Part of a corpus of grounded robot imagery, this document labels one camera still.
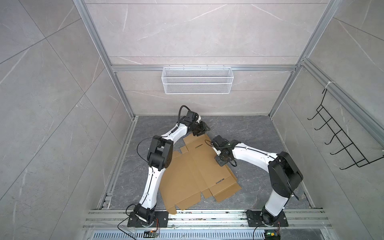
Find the brown cardboard box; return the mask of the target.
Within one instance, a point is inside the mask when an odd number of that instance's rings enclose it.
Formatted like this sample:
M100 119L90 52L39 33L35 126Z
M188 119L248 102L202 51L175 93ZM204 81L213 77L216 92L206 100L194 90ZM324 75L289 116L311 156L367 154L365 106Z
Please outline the brown cardboard box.
M183 139L185 145L181 151L173 152L159 187L169 214L198 204L201 196L214 197L219 203L242 189L231 169L216 162L217 154L206 142L210 140L206 134L188 135Z

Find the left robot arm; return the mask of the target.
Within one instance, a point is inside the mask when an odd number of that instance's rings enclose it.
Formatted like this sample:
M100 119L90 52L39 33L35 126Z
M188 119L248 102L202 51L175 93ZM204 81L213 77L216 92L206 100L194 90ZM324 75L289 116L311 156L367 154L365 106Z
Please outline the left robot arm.
M181 116L181 112L179 112L177 123L171 130L160 136L155 135L151 139L146 159L149 166L148 178L143 195L133 210L135 217L144 226L152 225L155 220L157 194L162 176L166 168L171 164L174 143L190 133L195 137L199 137L210 130L198 113L191 111L185 105L181 106L181 109L183 108L188 110L187 114Z

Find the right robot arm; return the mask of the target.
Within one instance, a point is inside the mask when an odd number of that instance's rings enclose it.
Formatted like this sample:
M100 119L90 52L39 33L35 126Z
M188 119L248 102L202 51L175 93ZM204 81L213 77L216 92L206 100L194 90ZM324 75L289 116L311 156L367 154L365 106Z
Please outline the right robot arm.
M295 190L304 179L291 155L262 151L238 140L228 141L220 135L206 141L206 144L215 151L215 160L221 167L227 164L236 167L237 161L244 161L269 176L272 191L260 211L246 211L249 226L287 226L284 209L290 198L296 196Z

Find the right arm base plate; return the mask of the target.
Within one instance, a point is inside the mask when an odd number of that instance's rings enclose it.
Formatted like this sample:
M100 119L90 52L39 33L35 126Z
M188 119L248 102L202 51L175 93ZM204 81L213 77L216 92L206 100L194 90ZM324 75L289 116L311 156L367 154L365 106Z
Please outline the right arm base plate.
M246 220L249 227L288 227L288 220L284 213L281 211L277 216L273 216L267 210L262 209L261 211L247 210Z

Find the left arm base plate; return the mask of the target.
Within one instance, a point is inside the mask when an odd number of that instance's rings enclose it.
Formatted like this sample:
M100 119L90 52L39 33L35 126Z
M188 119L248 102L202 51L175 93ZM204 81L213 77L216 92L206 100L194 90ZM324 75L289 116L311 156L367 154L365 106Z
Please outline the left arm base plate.
M128 218L127 227L135 228L166 228L168 226L169 213L166 211L155 211L146 219L135 212L131 212Z

